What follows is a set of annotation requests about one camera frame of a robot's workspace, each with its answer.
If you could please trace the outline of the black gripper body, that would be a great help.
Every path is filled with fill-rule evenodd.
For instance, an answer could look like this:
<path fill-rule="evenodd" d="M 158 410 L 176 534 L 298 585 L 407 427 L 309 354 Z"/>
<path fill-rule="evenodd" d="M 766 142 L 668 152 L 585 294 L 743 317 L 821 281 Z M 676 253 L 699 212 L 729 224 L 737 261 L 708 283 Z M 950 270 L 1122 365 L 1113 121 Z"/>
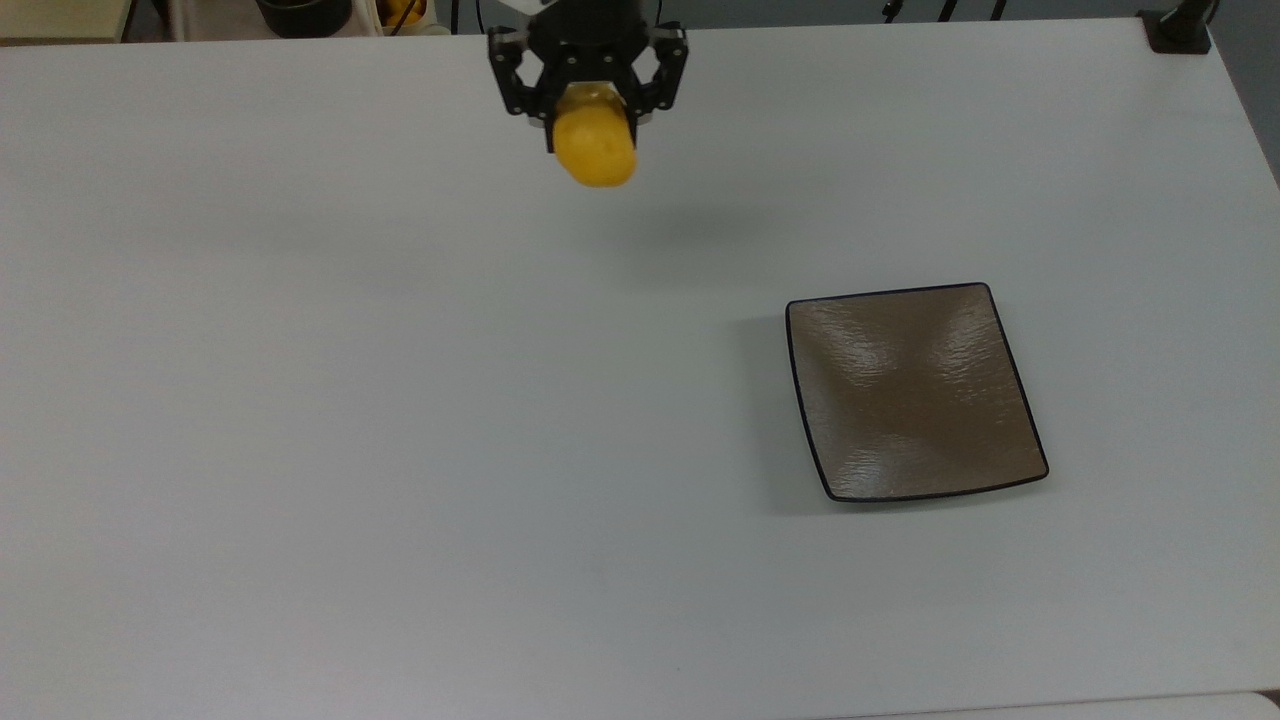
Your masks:
<path fill-rule="evenodd" d="M 529 49 L 541 63 L 539 88 L 640 85 L 634 61 L 646 47 L 641 1 L 553 1 L 529 19 L 527 31 Z"/>

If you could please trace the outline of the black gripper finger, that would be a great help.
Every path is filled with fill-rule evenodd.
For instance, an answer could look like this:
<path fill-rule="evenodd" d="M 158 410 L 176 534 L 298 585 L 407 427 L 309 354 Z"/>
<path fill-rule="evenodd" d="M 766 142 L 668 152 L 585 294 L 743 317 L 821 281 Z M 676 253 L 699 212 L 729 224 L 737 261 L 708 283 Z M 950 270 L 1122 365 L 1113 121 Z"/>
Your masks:
<path fill-rule="evenodd" d="M 524 117 L 543 132 L 548 154 L 554 152 L 554 101 L 547 83 L 538 76 L 530 85 L 520 74 L 526 56 L 532 54 L 530 33 L 512 27 L 492 27 L 486 31 L 486 56 L 499 90 L 506 111 Z"/>
<path fill-rule="evenodd" d="M 635 61 L 652 51 L 655 69 L 641 79 Z M 648 26 L 644 22 L 627 36 L 627 117 L 631 127 L 648 122 L 655 111 L 669 110 L 677 99 L 689 59 L 689 37 L 680 22 Z"/>

